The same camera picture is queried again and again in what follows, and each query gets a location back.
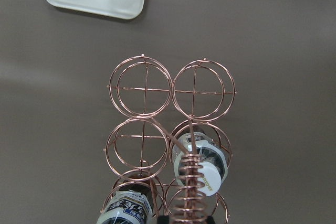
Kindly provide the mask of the copper wire bottle basket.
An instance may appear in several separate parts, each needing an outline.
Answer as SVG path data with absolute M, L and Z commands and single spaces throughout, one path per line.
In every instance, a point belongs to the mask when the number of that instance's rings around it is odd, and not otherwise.
M 124 182 L 149 180 L 154 203 L 150 223 L 228 223 L 229 209 L 220 192 L 223 183 L 212 196 L 200 191 L 204 183 L 198 181 L 202 166 L 194 129 L 215 141 L 229 169 L 232 147 L 217 123 L 232 108 L 236 95 L 229 70 L 203 58 L 186 64 L 172 77 L 158 60 L 139 55 L 116 66 L 108 89 L 112 104 L 125 120 L 112 130 L 103 150 L 117 180 L 100 215 Z M 191 133 L 192 151 L 177 140 L 184 131 Z M 175 177 L 173 145 L 184 153 L 181 161 L 186 174 L 179 177 L 185 181 L 183 186 Z

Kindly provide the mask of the tea bottle middle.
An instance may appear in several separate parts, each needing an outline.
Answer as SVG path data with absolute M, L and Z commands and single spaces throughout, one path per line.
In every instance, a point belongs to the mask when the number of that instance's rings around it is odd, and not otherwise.
M 223 181 L 228 175 L 226 158 L 224 152 L 215 141 L 203 131 L 194 129 L 194 137 L 196 150 L 200 155 L 200 165 L 202 166 L 202 168 L 198 169 L 198 172 L 202 174 L 201 177 L 198 178 L 198 181 L 204 183 L 204 186 L 199 190 L 206 196 L 212 196 L 219 191 Z M 192 151 L 192 137 L 190 131 L 180 133 L 177 136 L 177 140 L 180 141 L 188 151 Z M 172 162 L 176 181 L 180 186 L 185 185 L 185 181 L 182 181 L 179 177 L 186 174 L 185 171 L 182 171 L 182 167 L 184 166 L 181 161 L 182 155 L 184 155 L 184 153 L 179 147 L 173 145 Z

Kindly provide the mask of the tea bottle far corner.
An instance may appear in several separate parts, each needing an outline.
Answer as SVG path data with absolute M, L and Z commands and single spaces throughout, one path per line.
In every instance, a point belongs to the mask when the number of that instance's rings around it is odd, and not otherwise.
M 124 182 L 104 207 L 97 224 L 150 223 L 153 209 L 154 203 L 149 180 Z

